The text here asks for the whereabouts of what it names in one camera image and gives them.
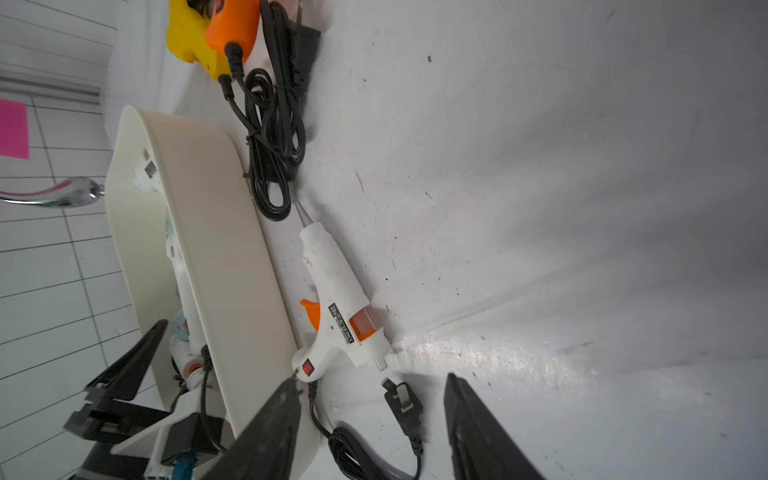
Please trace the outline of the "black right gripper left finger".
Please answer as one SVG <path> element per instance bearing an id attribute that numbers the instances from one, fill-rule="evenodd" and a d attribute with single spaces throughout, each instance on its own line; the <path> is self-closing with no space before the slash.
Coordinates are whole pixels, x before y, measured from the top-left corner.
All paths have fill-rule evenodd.
<path id="1" fill-rule="evenodd" d="M 280 384 L 203 479 L 289 479 L 300 418 L 298 382 L 289 378 Z"/>

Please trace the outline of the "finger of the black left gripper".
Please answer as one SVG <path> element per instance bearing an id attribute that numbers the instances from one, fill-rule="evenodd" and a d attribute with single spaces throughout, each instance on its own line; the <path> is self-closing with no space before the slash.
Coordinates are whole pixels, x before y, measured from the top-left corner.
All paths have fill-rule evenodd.
<path id="1" fill-rule="evenodd" d="M 166 319 L 158 320 L 128 352 L 88 383 L 83 391 L 94 398 L 133 400 L 168 325 Z"/>
<path id="2" fill-rule="evenodd" d="M 165 419 L 170 413 L 118 400 L 86 403 L 64 429 L 84 440 L 119 444 Z"/>

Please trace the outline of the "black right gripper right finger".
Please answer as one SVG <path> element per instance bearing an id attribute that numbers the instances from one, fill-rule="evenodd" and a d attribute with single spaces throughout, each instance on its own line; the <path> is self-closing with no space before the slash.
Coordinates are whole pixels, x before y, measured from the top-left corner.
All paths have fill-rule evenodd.
<path id="1" fill-rule="evenodd" d="M 543 479 L 467 380 L 447 376 L 444 407 L 455 478 Z"/>

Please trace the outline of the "cream storage tray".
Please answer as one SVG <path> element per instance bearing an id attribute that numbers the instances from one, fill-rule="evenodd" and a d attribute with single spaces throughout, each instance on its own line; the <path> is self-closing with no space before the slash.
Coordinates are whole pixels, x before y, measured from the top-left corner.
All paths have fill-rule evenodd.
<path id="1" fill-rule="evenodd" d="M 143 149 L 163 194 L 134 183 Z M 297 344 L 234 143 L 199 121 L 129 106 L 105 202 L 142 331 L 181 308 L 166 254 L 167 234 L 176 235 L 214 364 L 208 411 L 224 417 L 227 438 L 235 438 L 291 376 Z"/>

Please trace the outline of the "white glue gun orange trigger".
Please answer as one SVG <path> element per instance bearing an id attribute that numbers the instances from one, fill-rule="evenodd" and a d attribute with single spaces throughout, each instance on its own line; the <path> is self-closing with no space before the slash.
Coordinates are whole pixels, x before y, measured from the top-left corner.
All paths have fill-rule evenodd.
<path id="1" fill-rule="evenodd" d="M 154 157 L 143 149 L 134 167 L 134 183 L 144 192 L 163 194 L 162 181 Z"/>

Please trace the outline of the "yellow glue gun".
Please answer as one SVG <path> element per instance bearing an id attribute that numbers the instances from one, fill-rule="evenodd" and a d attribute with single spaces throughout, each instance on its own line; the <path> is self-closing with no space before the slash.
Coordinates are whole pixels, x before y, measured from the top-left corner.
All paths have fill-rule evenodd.
<path id="1" fill-rule="evenodd" d="M 275 181 L 266 178 L 267 168 L 276 164 L 273 155 L 263 154 L 261 149 L 251 144 L 252 137 L 244 121 L 238 116 L 246 111 L 244 93 L 240 87 L 230 84 L 230 68 L 226 57 L 216 52 L 206 43 L 205 34 L 211 21 L 212 6 L 215 1 L 172 1 L 169 4 L 170 18 L 166 33 L 169 51 L 179 60 L 200 64 L 206 73 L 216 81 L 222 95 L 246 130 L 248 147 L 248 166 L 244 178 L 256 208 L 267 219 L 278 222 L 286 219 L 292 209 L 292 180 L 282 174 Z M 246 59 L 245 71 L 255 68 L 272 70 L 264 36 L 258 33 L 255 46 Z"/>

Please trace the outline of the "chrome cup rack stand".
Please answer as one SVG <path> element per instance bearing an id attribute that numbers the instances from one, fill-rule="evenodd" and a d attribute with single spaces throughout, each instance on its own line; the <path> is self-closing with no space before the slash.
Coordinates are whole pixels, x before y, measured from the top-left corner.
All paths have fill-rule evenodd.
<path id="1" fill-rule="evenodd" d="M 88 177 L 71 177 L 46 190 L 32 193 L 1 192 L 1 201 L 40 208 L 79 208 L 91 205 L 105 194 L 102 184 Z"/>

